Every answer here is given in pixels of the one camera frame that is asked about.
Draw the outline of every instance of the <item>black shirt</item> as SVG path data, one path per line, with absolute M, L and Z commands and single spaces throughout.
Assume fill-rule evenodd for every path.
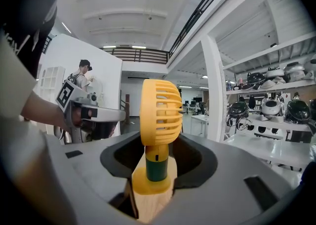
M 3 1 L 1 30 L 20 61 L 36 78 L 42 49 L 55 22 L 57 0 Z

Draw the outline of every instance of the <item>green band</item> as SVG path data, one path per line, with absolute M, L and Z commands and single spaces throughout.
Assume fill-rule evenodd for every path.
M 162 162 L 152 162 L 146 158 L 146 173 L 150 181 L 161 181 L 167 177 L 168 158 Z

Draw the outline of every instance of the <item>yellow fan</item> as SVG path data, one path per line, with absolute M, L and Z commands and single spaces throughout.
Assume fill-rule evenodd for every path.
M 140 108 L 140 133 L 145 146 L 146 168 L 133 175 L 133 188 L 139 194 L 166 191 L 169 148 L 182 126 L 181 96 L 177 87 L 166 80 L 146 79 Z

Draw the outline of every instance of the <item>white t-shirt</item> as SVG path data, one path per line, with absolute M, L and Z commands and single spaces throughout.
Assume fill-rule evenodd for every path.
M 77 76 L 80 73 L 80 70 L 73 73 L 73 76 Z M 76 77 L 77 86 L 80 88 L 85 87 L 86 85 L 89 85 L 88 79 L 85 77 L 85 75 L 80 74 Z

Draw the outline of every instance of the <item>white pillar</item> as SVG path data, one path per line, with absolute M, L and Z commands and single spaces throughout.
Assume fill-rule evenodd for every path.
M 226 85 L 223 64 L 214 38 L 204 35 L 201 43 L 208 76 L 209 124 L 207 138 L 220 142 L 224 139 L 226 121 Z

